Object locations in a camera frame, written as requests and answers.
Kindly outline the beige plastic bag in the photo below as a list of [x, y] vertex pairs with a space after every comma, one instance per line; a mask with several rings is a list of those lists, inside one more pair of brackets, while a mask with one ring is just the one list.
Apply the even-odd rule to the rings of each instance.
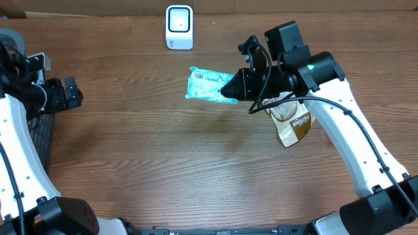
[[267, 108], [265, 112], [272, 119], [278, 138], [285, 148], [301, 141], [315, 121], [315, 117], [298, 101]]

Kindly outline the teal wipes packet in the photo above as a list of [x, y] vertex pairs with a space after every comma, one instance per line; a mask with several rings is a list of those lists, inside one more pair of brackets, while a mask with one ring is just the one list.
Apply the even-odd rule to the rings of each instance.
[[221, 94], [221, 88], [230, 82], [233, 74], [190, 67], [186, 99], [200, 99], [223, 104], [238, 104], [238, 100]]

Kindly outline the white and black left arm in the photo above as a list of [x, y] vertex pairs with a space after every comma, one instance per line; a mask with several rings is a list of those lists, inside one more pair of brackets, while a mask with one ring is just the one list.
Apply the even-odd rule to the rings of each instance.
[[61, 196], [47, 176], [31, 131], [83, 100], [74, 78], [47, 80], [49, 70], [44, 53], [26, 56], [21, 37], [1, 34], [1, 233], [136, 234], [125, 219], [97, 217], [85, 200]]

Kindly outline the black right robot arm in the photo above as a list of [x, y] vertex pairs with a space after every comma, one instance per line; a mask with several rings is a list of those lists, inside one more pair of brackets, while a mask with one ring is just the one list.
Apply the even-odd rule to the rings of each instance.
[[281, 225], [279, 234], [387, 234], [417, 219], [417, 178], [384, 146], [357, 104], [346, 75], [329, 52], [312, 54], [296, 22], [250, 36], [238, 45], [248, 64], [221, 88], [249, 101], [254, 114], [297, 101], [322, 125], [340, 154], [358, 196], [306, 225]]

